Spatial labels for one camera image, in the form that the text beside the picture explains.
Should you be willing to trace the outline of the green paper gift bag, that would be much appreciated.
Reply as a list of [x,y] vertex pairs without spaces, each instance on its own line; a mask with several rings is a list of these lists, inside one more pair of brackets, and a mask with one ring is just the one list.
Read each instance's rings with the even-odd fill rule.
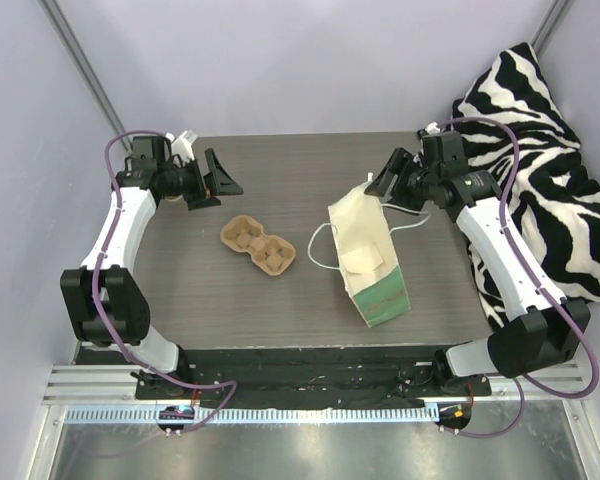
[[[431,214],[384,203],[365,193],[374,179],[352,188],[328,207],[329,220],[312,233],[307,256],[312,263],[340,273],[356,310],[370,328],[407,313],[410,308],[404,276],[392,235],[424,225]],[[336,265],[316,260],[312,254],[318,234],[331,231]]]

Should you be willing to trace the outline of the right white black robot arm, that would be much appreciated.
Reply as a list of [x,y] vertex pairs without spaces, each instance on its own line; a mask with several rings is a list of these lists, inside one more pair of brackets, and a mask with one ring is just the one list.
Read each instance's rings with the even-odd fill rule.
[[436,352],[435,389],[452,395],[487,374],[517,378],[571,360],[590,320],[585,302],[568,299],[543,271],[502,206],[493,177],[470,169],[459,133],[420,139],[419,157],[395,149],[365,192],[387,198],[395,209],[418,212],[431,201],[444,210],[477,250],[508,319],[487,338]]

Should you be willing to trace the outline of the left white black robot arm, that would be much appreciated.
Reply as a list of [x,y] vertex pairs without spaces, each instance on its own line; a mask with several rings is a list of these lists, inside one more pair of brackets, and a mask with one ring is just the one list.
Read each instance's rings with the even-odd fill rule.
[[106,219],[81,265],[62,273],[60,289],[81,344],[119,352],[143,370],[143,380],[180,399],[198,386],[185,351],[151,324],[148,301],[133,276],[138,249],[162,201],[179,197],[198,210],[244,190],[213,149],[206,150],[208,170],[201,171],[191,131],[175,136],[133,130],[116,138],[129,139],[131,150],[120,171],[105,163],[111,181]]

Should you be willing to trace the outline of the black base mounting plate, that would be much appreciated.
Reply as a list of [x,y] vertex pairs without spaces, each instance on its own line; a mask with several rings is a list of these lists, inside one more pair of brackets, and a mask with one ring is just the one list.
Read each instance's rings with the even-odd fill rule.
[[417,408],[426,397],[487,397],[484,377],[442,382],[437,346],[193,349],[192,382],[237,383],[232,409]]

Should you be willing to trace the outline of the brown paper coffee cup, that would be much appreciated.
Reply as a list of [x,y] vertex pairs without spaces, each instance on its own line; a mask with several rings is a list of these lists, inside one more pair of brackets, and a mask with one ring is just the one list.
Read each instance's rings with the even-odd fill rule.
[[167,202],[174,203],[174,202],[180,201],[182,198],[183,198],[182,195],[180,195],[180,196],[167,196],[167,197],[164,198],[164,200],[167,201]]

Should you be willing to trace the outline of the brown cardboard cup carrier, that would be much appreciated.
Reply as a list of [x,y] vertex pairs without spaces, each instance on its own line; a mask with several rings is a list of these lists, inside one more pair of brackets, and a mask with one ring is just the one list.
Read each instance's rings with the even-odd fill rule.
[[234,252],[248,254],[255,266],[272,277],[284,273],[297,255],[290,242],[267,234],[263,225],[249,215],[232,218],[221,229],[220,240]]

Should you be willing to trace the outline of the aluminium frame rail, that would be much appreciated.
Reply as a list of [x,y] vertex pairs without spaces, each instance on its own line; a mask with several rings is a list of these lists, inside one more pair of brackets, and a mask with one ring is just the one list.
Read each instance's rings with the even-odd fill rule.
[[[137,368],[113,365],[68,365],[52,368],[43,394],[44,404],[106,404],[136,401]],[[588,381],[575,362],[531,374],[546,387],[561,392],[582,390]]]

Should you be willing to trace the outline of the zebra print blanket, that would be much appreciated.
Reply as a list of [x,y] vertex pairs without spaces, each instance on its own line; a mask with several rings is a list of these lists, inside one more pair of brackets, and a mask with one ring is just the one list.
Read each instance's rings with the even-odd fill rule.
[[600,184],[554,103],[528,43],[502,51],[455,100],[452,118],[469,165],[505,185],[516,228],[569,298],[600,302]]

